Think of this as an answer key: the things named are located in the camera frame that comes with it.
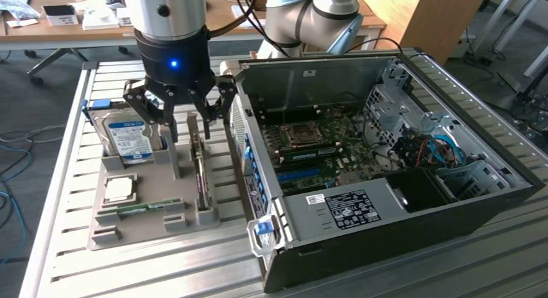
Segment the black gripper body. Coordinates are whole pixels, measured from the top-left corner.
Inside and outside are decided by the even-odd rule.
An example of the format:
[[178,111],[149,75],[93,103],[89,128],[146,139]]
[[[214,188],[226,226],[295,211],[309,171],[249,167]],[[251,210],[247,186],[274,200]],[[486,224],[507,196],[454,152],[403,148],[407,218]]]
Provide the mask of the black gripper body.
[[146,68],[147,90],[162,100],[177,103],[205,100],[215,86],[211,69],[209,29],[186,39],[157,40],[135,31],[138,50]]

